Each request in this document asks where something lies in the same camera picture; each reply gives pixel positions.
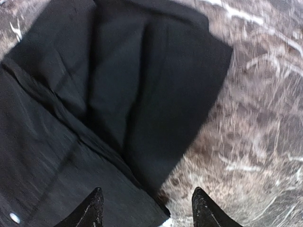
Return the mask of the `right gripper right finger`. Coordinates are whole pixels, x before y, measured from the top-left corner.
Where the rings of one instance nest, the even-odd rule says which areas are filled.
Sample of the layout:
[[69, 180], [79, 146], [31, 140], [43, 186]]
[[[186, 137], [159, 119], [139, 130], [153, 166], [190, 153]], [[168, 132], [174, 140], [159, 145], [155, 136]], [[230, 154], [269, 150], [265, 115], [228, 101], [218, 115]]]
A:
[[194, 227], [242, 227], [230, 218], [201, 188], [192, 195]]

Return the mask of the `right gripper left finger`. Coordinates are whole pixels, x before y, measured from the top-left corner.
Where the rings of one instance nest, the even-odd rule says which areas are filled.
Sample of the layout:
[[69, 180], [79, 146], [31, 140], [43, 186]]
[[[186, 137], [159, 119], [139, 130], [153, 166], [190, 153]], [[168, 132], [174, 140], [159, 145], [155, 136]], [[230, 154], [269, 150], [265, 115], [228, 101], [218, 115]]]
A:
[[76, 209], [54, 227], [102, 227], [104, 196], [95, 188]]

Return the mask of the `black long sleeve shirt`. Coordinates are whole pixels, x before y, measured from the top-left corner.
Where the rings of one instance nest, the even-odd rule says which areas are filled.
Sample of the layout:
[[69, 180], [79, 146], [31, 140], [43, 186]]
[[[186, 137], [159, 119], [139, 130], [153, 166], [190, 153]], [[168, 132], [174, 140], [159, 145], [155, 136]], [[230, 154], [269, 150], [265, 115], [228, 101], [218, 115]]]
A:
[[160, 226], [232, 53], [173, 1], [50, 1], [0, 63], [1, 226], [52, 227], [98, 187], [104, 226]]

